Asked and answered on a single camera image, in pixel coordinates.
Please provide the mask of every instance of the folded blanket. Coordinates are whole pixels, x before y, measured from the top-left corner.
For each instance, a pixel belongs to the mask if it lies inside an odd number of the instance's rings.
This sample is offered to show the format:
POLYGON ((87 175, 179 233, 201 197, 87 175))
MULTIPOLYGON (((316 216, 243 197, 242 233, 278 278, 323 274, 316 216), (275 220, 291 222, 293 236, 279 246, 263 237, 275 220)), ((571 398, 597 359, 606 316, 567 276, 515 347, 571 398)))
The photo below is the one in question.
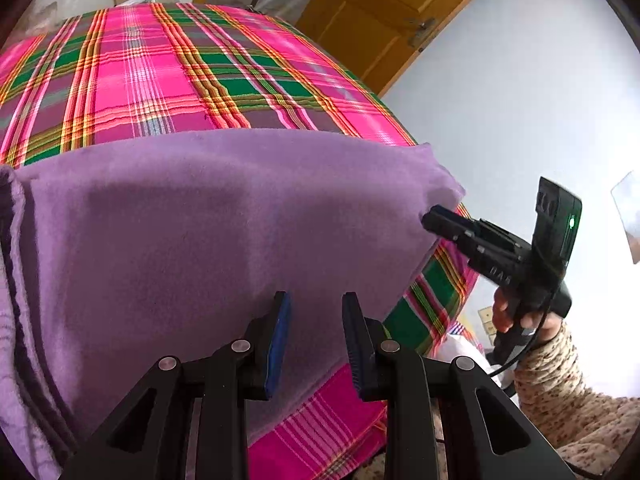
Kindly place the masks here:
POLYGON ((342 294, 385 317, 436 245, 420 216, 462 194, 428 145, 322 132, 148 137, 2 168, 3 431, 52 478, 156 359, 211 354, 287 290, 280 389, 248 406, 257 439, 346 361, 342 294))

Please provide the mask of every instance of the beige patterned sleeve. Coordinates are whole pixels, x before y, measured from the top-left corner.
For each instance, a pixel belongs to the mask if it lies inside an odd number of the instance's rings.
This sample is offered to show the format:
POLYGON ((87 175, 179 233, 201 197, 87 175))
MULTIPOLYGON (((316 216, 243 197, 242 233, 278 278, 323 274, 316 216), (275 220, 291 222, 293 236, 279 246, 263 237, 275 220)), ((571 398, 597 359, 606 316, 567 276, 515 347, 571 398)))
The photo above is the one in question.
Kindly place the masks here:
POLYGON ((587 388, 564 324, 555 339, 518 364, 515 386, 522 411, 556 449, 597 434, 639 405, 637 399, 615 399, 587 388))

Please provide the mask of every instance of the person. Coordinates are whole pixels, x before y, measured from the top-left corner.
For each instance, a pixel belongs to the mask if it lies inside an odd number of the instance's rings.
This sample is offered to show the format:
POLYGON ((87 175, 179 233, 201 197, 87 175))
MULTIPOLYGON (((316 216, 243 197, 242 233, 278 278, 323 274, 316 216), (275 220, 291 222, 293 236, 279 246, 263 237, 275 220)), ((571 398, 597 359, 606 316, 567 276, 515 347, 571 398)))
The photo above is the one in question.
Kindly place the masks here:
MULTIPOLYGON (((507 301, 500 289, 494 295, 493 322, 506 332, 513 325, 507 301)), ((521 324, 535 328, 542 313, 528 314, 521 324)), ((518 363, 514 384, 520 409, 568 462, 591 474, 608 471, 618 460, 640 424, 640 399, 614 398, 587 387, 578 364, 578 352, 571 333, 556 314, 549 314, 532 349, 518 363)), ((434 416, 436 436, 439 416, 434 416)), ((438 445, 446 478, 444 453, 438 445)), ((355 480, 382 480, 384 455, 360 468, 355 480)))

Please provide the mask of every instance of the door panel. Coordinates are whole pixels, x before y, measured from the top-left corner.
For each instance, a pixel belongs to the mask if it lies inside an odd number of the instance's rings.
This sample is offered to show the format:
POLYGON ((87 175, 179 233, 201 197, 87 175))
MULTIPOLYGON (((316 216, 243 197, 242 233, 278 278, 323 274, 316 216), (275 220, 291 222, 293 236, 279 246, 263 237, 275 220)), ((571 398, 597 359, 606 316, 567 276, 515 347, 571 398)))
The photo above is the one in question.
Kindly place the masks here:
POLYGON ((311 0, 296 24, 382 94, 470 0, 311 0))

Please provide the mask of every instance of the plaid bedsheet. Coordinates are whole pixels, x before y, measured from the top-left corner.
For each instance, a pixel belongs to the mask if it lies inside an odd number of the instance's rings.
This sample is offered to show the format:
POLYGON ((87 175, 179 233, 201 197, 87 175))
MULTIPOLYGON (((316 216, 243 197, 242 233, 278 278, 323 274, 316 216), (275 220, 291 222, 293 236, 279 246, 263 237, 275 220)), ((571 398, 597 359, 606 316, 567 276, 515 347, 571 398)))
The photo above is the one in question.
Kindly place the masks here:
MULTIPOLYGON (((249 127, 415 143, 375 94, 295 28, 241 9, 98 10, 0 56, 0 162, 14 168, 112 140, 249 127)), ((428 351, 476 277, 441 243, 385 320, 393 338, 428 351)), ((380 447, 385 407, 343 402, 353 390, 345 370, 251 448, 260 471, 252 478, 270 478, 261 460, 274 453, 289 480, 340 478, 380 447), (304 420, 326 428, 323 436, 304 420)))

